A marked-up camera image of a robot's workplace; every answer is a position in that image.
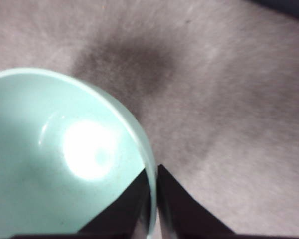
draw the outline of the floor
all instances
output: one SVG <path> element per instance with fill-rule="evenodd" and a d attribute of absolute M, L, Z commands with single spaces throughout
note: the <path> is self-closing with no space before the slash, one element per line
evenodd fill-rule
<path fill-rule="evenodd" d="M 115 96 L 234 231 L 299 236 L 299 21 L 247 0 L 0 0 L 12 67 Z"/>

